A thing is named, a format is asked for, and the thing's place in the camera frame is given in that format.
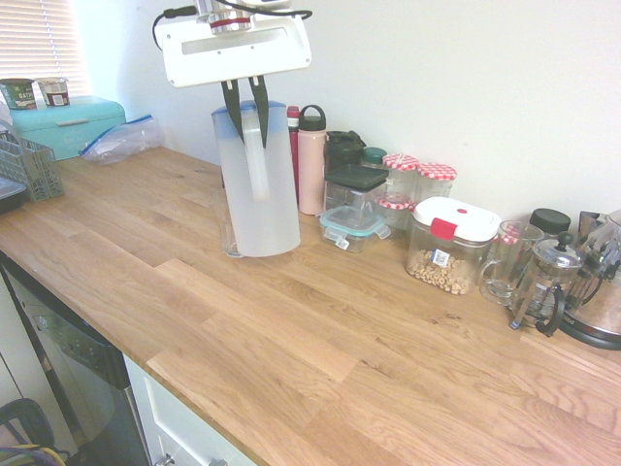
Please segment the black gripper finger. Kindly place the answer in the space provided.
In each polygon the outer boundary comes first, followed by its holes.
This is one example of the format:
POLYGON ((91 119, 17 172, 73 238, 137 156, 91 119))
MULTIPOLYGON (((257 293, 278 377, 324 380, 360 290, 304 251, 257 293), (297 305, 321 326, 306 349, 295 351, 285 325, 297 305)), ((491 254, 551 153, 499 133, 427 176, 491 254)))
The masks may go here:
POLYGON ((241 100, 238 81, 224 81, 221 83, 221 87, 229 117, 231 118, 231 121, 238 133, 238 136, 240 137, 241 141, 244 142, 245 137, 242 123, 241 100))
POLYGON ((269 124, 269 98, 263 76, 254 76, 248 79, 254 103, 257 110, 259 128, 263 148, 267 146, 269 124))

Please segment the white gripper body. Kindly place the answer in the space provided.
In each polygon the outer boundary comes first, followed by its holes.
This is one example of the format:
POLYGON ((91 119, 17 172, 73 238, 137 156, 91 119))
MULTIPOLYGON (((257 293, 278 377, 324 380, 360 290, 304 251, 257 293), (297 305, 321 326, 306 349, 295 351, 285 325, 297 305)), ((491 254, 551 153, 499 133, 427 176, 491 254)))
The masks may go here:
POLYGON ((196 19, 160 24, 167 80, 174 87, 220 83, 305 68, 311 48, 299 17, 257 15, 247 30, 214 34, 196 19))

